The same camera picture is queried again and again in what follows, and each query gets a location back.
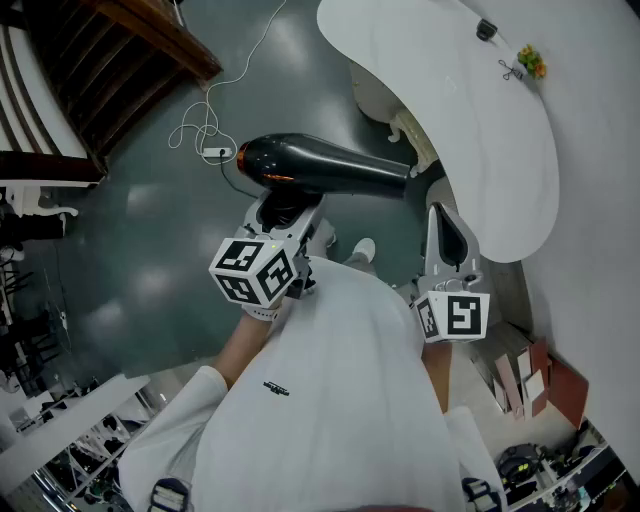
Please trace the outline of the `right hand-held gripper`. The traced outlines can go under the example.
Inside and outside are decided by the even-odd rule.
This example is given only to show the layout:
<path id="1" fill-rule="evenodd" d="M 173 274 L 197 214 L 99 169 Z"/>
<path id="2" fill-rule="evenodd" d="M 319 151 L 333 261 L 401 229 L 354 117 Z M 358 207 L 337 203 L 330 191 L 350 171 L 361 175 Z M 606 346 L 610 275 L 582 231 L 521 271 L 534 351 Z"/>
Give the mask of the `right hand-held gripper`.
<path id="1" fill-rule="evenodd" d="M 466 222 L 444 204 L 428 209 L 425 273 L 441 274 L 445 264 L 460 272 L 480 255 L 479 243 Z M 410 309 L 425 343 L 467 342 L 486 336 L 490 294 L 481 290 L 483 275 L 449 277 L 418 287 Z"/>

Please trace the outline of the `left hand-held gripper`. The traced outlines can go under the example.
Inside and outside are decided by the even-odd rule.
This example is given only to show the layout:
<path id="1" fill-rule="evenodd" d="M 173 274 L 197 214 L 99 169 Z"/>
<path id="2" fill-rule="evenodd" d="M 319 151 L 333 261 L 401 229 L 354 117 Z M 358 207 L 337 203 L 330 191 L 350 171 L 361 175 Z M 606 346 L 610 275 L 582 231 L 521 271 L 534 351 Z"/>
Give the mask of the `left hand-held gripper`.
<path id="1" fill-rule="evenodd" d="M 285 230 L 273 228 L 271 196 L 267 190 L 249 206 L 209 266 L 226 300 L 244 307 L 270 308 L 285 297 L 298 300 L 316 286 L 308 246 L 323 226 L 324 196 L 305 196 L 296 222 Z"/>

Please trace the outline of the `black hair dryer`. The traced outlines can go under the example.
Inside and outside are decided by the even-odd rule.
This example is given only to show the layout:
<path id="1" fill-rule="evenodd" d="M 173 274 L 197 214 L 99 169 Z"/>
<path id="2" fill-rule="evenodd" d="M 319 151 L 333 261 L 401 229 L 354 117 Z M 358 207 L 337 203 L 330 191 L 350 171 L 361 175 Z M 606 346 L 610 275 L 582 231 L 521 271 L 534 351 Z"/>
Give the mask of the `black hair dryer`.
<path id="1" fill-rule="evenodd" d="M 244 143 L 238 170 L 264 187 L 257 221 L 268 233 L 293 225 L 327 194 L 402 199 L 410 168 L 298 133 L 265 135 Z"/>

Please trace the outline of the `white oval table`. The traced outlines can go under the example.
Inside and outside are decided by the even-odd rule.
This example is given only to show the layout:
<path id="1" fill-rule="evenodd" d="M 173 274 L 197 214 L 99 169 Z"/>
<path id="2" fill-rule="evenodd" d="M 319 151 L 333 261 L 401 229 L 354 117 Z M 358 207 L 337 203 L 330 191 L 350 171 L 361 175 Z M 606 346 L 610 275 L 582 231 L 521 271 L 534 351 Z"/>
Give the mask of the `white oval table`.
<path id="1" fill-rule="evenodd" d="M 476 36 L 460 0 L 321 0 L 317 24 L 345 57 L 374 75 L 430 138 L 459 215 L 481 254 L 509 263 L 550 235 L 559 172 L 549 118 L 533 84 L 502 78 L 515 56 Z"/>

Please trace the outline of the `person's right forearm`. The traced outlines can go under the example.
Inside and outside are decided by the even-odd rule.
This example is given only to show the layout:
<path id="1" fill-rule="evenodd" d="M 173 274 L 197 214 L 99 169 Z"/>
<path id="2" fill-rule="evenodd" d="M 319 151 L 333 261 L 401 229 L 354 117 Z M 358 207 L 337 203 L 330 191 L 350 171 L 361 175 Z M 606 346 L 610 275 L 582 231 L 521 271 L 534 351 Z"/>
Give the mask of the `person's right forearm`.
<path id="1" fill-rule="evenodd" d="M 423 345 L 421 360 L 431 380 L 443 414 L 449 409 L 452 344 L 447 342 Z"/>

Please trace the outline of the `person's left forearm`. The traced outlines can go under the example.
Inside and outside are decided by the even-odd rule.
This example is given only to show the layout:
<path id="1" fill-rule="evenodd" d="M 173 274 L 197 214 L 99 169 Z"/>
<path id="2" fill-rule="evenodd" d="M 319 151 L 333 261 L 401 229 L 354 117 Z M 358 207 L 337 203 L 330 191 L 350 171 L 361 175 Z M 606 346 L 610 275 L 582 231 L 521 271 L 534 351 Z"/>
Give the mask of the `person's left forearm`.
<path id="1" fill-rule="evenodd" d="M 242 314 L 231 336 L 211 363 L 228 390 L 282 327 L 283 323 L 278 319 L 270 322 L 256 319 L 248 313 Z"/>

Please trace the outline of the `person's grey trousers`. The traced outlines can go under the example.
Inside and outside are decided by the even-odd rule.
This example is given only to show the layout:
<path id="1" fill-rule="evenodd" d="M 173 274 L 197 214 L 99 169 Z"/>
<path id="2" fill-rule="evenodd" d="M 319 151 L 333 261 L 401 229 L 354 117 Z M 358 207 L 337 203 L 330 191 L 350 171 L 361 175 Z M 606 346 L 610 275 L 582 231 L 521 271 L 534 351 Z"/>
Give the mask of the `person's grey trousers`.
<path id="1" fill-rule="evenodd" d="M 374 277 L 377 276 L 374 265 L 371 261 L 368 260 L 367 256 L 361 252 L 352 253 L 344 262 L 343 265 L 346 267 L 358 270 L 360 272 L 364 272 L 366 274 L 372 275 Z"/>

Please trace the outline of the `pile of pink brown boards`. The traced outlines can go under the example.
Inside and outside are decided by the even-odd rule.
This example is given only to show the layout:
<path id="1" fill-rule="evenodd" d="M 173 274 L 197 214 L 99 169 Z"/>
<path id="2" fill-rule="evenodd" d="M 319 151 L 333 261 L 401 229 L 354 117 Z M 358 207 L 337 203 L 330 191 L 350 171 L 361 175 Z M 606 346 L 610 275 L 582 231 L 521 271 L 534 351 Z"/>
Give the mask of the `pile of pink brown boards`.
<path id="1" fill-rule="evenodd" d="M 507 354 L 493 363 L 495 398 L 503 401 L 516 420 L 536 417 L 551 404 L 576 430 L 581 428 L 589 383 L 552 357 L 545 339 L 523 348 L 517 354 L 516 368 Z"/>

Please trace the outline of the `person's white shirt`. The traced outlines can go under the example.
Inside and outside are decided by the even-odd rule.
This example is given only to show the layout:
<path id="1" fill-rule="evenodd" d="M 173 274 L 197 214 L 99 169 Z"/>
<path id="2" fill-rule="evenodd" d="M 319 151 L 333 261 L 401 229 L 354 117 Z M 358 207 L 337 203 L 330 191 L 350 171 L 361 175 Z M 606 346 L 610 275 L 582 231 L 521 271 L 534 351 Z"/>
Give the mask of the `person's white shirt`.
<path id="1" fill-rule="evenodd" d="M 442 413 L 401 296 L 324 258 L 316 291 L 230 390 L 201 367 L 128 446 L 119 482 L 135 512 L 154 484 L 190 486 L 193 512 L 466 512 L 461 482 L 506 496 L 470 411 Z"/>

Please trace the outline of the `yellow green flower toy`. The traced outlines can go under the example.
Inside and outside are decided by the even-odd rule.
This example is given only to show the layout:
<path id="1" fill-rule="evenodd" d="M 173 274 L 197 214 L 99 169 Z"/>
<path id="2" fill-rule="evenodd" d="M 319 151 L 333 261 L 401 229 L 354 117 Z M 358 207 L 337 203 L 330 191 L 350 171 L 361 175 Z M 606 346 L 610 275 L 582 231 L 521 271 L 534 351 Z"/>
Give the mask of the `yellow green flower toy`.
<path id="1" fill-rule="evenodd" d="M 531 44 L 527 44 L 518 52 L 517 61 L 534 80 L 540 80 L 546 77 L 546 63 L 540 53 Z"/>

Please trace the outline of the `black round helmet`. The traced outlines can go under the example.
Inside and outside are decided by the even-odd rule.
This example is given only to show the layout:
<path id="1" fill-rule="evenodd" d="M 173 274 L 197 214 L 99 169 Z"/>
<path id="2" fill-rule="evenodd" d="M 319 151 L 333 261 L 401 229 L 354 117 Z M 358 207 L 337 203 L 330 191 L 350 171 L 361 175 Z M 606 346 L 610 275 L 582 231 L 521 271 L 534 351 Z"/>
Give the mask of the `black round helmet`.
<path id="1" fill-rule="evenodd" d="M 505 484 L 517 484 L 531 478 L 541 462 L 541 451 L 535 444 L 511 446 L 501 455 L 497 469 Z"/>

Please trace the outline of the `dark wooden staircase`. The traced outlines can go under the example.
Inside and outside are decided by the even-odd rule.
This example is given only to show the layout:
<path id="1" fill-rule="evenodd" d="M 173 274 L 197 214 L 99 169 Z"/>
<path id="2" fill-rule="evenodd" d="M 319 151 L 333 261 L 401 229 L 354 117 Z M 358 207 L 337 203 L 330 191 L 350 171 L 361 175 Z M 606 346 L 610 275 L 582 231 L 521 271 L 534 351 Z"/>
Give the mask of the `dark wooden staircase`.
<path id="1" fill-rule="evenodd" d="M 0 188 L 94 187 L 135 124 L 222 70 L 182 0 L 0 0 Z"/>

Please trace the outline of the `white carved furniture leg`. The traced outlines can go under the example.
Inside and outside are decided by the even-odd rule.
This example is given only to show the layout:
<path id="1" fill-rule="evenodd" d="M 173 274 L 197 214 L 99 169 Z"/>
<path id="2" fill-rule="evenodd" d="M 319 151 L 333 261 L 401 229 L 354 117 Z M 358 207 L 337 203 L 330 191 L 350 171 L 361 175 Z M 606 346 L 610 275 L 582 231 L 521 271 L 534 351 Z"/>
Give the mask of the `white carved furniture leg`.
<path id="1" fill-rule="evenodd" d="M 6 185 L 5 199 L 18 217 L 23 216 L 59 216 L 69 214 L 76 217 L 79 212 L 72 207 L 42 207 L 39 202 L 41 188 L 39 186 Z"/>

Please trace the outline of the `white workbench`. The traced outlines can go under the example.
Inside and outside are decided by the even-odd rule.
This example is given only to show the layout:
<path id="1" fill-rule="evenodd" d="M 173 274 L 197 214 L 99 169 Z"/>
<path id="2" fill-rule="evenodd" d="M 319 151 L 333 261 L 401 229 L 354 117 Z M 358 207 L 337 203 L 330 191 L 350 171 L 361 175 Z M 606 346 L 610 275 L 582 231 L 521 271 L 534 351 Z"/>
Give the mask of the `white workbench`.
<path id="1" fill-rule="evenodd" d="M 0 494 L 8 496 L 36 470 L 150 382 L 119 374 L 0 454 Z"/>

